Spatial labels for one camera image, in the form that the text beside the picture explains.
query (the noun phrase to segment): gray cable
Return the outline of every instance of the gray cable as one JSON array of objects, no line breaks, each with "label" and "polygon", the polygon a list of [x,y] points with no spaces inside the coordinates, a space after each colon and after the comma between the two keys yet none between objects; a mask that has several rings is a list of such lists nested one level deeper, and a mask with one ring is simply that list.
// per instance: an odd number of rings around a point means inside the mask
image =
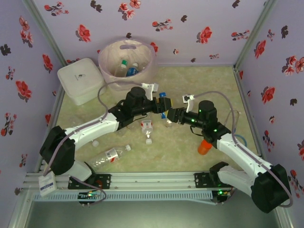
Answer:
[{"label": "gray cable", "polygon": [[102,87],[100,87],[100,89],[98,90],[98,93],[97,93],[97,98],[98,98],[98,101],[101,103],[101,105],[102,105],[103,107],[105,107],[105,114],[101,117],[100,120],[96,120],[95,122],[88,123],[88,124],[86,124],[86,125],[84,125],[84,126],[82,126],[82,127],[79,127],[79,128],[77,128],[77,129],[75,129],[74,131],[72,131],[70,134],[68,134],[66,137],[64,137],[64,138],[60,141],[60,143],[57,145],[57,147],[56,147],[56,149],[55,149],[55,151],[54,151],[54,153],[53,153],[52,158],[50,159],[50,161],[49,161],[49,163],[48,163],[48,165],[47,165],[47,168],[46,168],[46,169],[44,170],[44,172],[43,172],[43,176],[44,176],[44,177],[50,172],[50,167],[51,167],[51,165],[53,164],[53,161],[54,161],[54,159],[55,159],[55,157],[56,157],[56,155],[57,155],[57,153],[58,153],[58,151],[59,151],[59,148],[63,145],[63,143],[64,143],[69,137],[71,137],[73,134],[75,134],[75,133],[77,133],[77,132],[79,132],[79,131],[81,131],[81,130],[87,128],[87,127],[90,127],[90,126],[93,126],[94,124],[97,124],[97,123],[102,122],[102,121],[106,118],[106,116],[108,115],[109,109],[108,109],[108,107],[100,100],[100,97],[99,97],[99,96],[100,96],[100,91],[101,91],[104,87],[106,87],[107,85],[114,84],[114,83],[116,83],[116,84],[131,84],[131,85],[137,85],[137,86],[141,86],[141,85],[142,85],[141,83],[137,83],[137,82],[127,82],[127,81],[123,81],[123,80],[118,80],[118,81],[109,82],[109,83],[107,83],[107,84],[104,84]]},{"label": "gray cable", "polygon": [[234,111],[233,111],[233,107],[232,107],[232,104],[231,102],[229,101],[228,97],[226,97],[226,95],[224,95],[223,93],[219,92],[219,91],[208,91],[208,92],[204,92],[204,93],[201,93],[201,94],[198,94],[198,95],[195,95],[194,98],[197,98],[199,96],[203,96],[203,95],[206,95],[206,94],[211,94],[211,93],[214,93],[214,94],[220,94],[222,95],[226,101],[228,102],[229,106],[230,106],[230,109],[231,109],[231,113],[232,113],[232,139],[234,141],[234,143],[236,144],[236,146],[238,148],[240,148],[245,154],[247,154],[251,159],[253,159],[256,163],[258,163],[261,167],[263,167],[267,172],[270,173],[271,176],[273,176],[273,178],[281,185],[281,187],[284,189],[284,191],[287,193],[288,197],[289,197],[289,204],[288,205],[280,205],[280,207],[282,208],[289,208],[293,205],[294,201],[293,201],[293,198],[289,192],[289,190],[287,189],[287,187],[281,182],[281,180],[270,170],[268,169],[265,165],[263,165],[259,160],[257,160],[254,156],[252,156],[248,151],[247,151],[247,148],[243,148],[241,145],[238,144],[236,138],[235,138],[235,134],[234,134],[234,128],[235,128],[235,116],[234,116]]}]

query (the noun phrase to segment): white plastic box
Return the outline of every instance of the white plastic box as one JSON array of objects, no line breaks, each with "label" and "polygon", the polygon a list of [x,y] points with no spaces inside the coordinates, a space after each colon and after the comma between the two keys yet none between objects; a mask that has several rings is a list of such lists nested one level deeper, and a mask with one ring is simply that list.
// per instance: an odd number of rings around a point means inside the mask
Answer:
[{"label": "white plastic box", "polygon": [[66,94],[76,105],[82,105],[97,97],[105,84],[101,72],[89,58],[83,58],[58,70],[58,78]]}]

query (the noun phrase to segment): white label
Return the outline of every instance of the white label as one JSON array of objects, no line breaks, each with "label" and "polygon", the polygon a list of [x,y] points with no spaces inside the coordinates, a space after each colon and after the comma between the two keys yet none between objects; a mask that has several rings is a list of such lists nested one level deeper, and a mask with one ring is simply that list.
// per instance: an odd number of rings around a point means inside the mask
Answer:
[{"label": "white label", "polygon": [[55,175],[53,172],[50,172],[48,175],[40,176],[38,178],[39,181],[39,190],[40,195],[42,197],[52,193],[57,189],[56,181],[55,181]]},{"label": "white label", "polygon": [[109,159],[109,162],[112,163],[116,160],[119,160],[119,157],[118,157],[118,154],[116,152],[116,150],[113,148],[113,149],[110,149],[109,151],[105,152],[107,158]]},{"label": "white label", "polygon": [[151,129],[151,128],[153,128],[151,120],[143,120],[141,122],[141,126],[142,126],[142,129]]}]

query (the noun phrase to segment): blue bottle cap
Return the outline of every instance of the blue bottle cap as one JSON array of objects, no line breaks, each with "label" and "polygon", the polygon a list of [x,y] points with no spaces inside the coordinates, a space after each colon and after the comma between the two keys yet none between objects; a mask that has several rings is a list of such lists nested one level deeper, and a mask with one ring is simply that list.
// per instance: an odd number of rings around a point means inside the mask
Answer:
[{"label": "blue bottle cap", "polygon": [[164,97],[164,96],[166,96],[165,92],[160,93],[160,97]]}]

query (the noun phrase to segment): gray floor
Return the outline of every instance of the gray floor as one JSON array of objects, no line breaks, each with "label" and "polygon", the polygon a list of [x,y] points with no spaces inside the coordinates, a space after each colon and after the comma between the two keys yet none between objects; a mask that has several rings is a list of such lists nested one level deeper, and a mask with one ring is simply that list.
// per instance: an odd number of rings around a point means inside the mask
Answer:
[{"label": "gray floor", "polygon": [[27,228],[280,228],[274,212],[259,211],[237,191],[223,206],[189,201],[35,202]]}]

